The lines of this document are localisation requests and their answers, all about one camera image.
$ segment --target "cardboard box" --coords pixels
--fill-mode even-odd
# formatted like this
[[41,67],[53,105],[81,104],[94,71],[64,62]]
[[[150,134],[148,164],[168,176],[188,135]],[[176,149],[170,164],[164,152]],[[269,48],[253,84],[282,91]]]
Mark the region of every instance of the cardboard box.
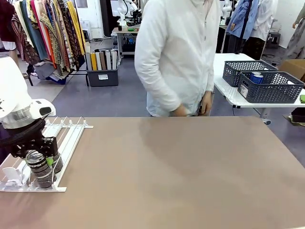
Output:
[[279,67],[279,71],[287,72],[305,82],[305,60],[286,60]]

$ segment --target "white label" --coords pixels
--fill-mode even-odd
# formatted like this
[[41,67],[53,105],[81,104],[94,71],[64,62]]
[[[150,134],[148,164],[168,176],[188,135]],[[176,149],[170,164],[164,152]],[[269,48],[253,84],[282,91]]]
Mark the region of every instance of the white label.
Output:
[[248,95],[248,88],[246,88],[243,84],[241,86],[240,94],[242,94],[245,98]]
[[99,80],[108,80],[108,75],[99,75]]

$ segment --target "white rack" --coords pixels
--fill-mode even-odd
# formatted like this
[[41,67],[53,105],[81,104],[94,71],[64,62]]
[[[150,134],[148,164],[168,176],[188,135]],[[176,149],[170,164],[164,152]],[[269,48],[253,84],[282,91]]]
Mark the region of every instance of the white rack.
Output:
[[[59,183],[61,178],[68,166],[68,163],[74,153],[74,149],[77,146],[77,143],[84,131],[85,128],[93,128],[87,124],[86,120],[81,117],[79,118],[76,124],[73,124],[72,120],[68,117],[58,120],[58,117],[54,119],[51,123],[49,120],[46,120],[45,131],[43,136],[45,137],[56,137],[57,142],[61,140],[61,144],[58,148],[60,157],[63,162],[63,167],[59,173],[56,174],[56,181],[53,181],[53,185],[50,189],[41,189],[37,182],[30,181],[31,178],[31,169],[26,164],[25,160],[22,160],[20,164],[15,168],[15,164],[12,167],[3,168],[5,178],[0,181],[0,191],[2,192],[65,192],[66,187],[60,187]],[[57,135],[60,131],[63,130],[63,133],[60,137]]]

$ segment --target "black plastic basket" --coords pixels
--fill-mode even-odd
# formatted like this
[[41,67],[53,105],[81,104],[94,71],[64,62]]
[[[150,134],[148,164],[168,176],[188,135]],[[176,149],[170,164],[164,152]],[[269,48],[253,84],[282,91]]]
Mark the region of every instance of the black plastic basket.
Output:
[[240,72],[277,71],[265,61],[225,61],[223,79],[231,86],[238,87]]
[[262,84],[250,80],[251,72],[241,72],[238,92],[250,103],[293,104],[304,83],[284,72],[260,72]]

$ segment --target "white shorts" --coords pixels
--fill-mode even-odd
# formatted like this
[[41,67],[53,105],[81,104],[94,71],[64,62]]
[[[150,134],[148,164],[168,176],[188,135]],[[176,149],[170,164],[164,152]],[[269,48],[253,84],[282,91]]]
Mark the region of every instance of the white shorts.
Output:
[[2,42],[2,43],[4,48],[8,51],[13,51],[17,48],[15,42]]

